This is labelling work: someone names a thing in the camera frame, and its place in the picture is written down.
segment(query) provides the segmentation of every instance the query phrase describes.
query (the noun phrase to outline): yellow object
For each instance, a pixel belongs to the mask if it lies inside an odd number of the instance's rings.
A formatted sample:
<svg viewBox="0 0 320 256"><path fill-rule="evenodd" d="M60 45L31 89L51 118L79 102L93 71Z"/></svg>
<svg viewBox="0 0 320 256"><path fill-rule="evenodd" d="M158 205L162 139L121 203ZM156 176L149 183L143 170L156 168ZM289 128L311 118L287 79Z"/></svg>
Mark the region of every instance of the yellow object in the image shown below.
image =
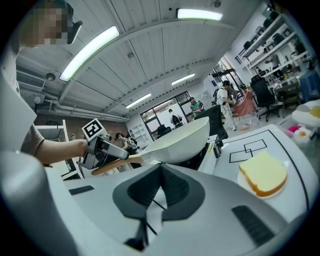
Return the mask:
<svg viewBox="0 0 320 256"><path fill-rule="evenodd" d="M240 171L259 197L267 197L279 191L286 183L287 169L267 150L240 163Z"/></svg>
<svg viewBox="0 0 320 256"><path fill-rule="evenodd" d="M320 106L314 106L311 110L310 110L310 115L316 117L316 118L320 118Z"/></svg>

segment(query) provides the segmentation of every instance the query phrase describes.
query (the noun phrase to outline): ceiling light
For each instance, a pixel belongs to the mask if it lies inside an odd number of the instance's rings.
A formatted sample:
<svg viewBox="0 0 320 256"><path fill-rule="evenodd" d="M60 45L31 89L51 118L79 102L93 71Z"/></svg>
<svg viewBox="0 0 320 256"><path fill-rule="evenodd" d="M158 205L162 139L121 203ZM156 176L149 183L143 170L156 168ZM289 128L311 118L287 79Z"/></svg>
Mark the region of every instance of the ceiling light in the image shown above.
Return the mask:
<svg viewBox="0 0 320 256"><path fill-rule="evenodd" d="M206 19L220 21L223 14L207 11L207 10L196 10L196 9L177 9L176 17L178 19Z"/></svg>
<svg viewBox="0 0 320 256"><path fill-rule="evenodd" d="M130 109L133 105L136 105L137 103L143 101L144 99L151 96L151 93L148 93L147 95L141 97L140 99L137 99L136 101L132 102L130 105L126 106L127 109Z"/></svg>
<svg viewBox="0 0 320 256"><path fill-rule="evenodd" d="M185 77L182 77L182 78L180 78L180 79L178 79L178 80L176 80L176 81L173 81L173 82L171 83L171 85L174 86L175 84L177 84L177 83L179 83L179 82L181 82L181 81L187 80L188 78L192 78L194 75L195 75L195 73L190 74L190 75L187 75L187 76L185 76Z"/></svg>
<svg viewBox="0 0 320 256"><path fill-rule="evenodd" d="M110 27L106 31L102 32L91 42L89 42L74 58L69 65L65 68L60 76L60 79L68 82L70 78L76 73L76 71L85 63L96 51L103 47L106 43L112 39L118 37L119 31L115 26Z"/></svg>

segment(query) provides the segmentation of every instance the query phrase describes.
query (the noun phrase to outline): air conditioner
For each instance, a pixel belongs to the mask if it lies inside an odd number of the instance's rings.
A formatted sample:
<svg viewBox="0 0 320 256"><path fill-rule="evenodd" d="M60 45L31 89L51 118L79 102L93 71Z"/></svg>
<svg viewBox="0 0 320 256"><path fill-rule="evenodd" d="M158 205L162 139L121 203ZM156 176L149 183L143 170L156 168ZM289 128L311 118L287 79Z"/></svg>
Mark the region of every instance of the air conditioner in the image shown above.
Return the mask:
<svg viewBox="0 0 320 256"><path fill-rule="evenodd" d="M20 87L36 92L42 92L46 82L42 78L18 70L16 72L16 80Z"/></svg>

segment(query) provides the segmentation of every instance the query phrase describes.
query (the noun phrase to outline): pink object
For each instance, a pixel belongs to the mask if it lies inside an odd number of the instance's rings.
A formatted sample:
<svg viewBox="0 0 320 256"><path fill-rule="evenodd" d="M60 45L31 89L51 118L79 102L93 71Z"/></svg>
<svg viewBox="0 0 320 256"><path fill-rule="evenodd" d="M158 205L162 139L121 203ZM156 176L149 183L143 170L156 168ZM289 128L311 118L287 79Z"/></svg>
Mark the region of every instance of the pink object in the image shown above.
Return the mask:
<svg viewBox="0 0 320 256"><path fill-rule="evenodd" d="M234 112L237 113L239 117L252 112L256 112L252 91L248 90L247 93L245 94L243 102L236 105L233 109L234 109Z"/></svg>
<svg viewBox="0 0 320 256"><path fill-rule="evenodd" d="M288 130L290 132L294 133L296 130L299 130L300 127L301 126L299 126L299 125L294 125L294 126L289 127Z"/></svg>

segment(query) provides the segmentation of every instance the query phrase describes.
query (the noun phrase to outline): white plate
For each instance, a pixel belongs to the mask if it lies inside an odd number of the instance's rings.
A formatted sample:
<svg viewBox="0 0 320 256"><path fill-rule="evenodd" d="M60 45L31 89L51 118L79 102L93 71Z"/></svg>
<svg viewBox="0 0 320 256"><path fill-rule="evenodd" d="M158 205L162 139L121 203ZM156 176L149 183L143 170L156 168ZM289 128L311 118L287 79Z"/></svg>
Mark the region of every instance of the white plate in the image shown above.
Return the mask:
<svg viewBox="0 0 320 256"><path fill-rule="evenodd" d="M277 192L273 193L272 195L258 196L258 195L256 195L256 192L250 187L249 183L246 180L246 177L243 175L243 173L241 171L238 172L237 181L238 181L238 184L240 187L243 187L245 190L249 191L251 194L254 194L257 198L261 198L261 199L269 199L269 198L277 196L279 193L281 193L281 191L284 189L284 187L286 186L286 183L287 183L287 181L286 181L284 186L282 188L280 188L280 190L278 190Z"/></svg>

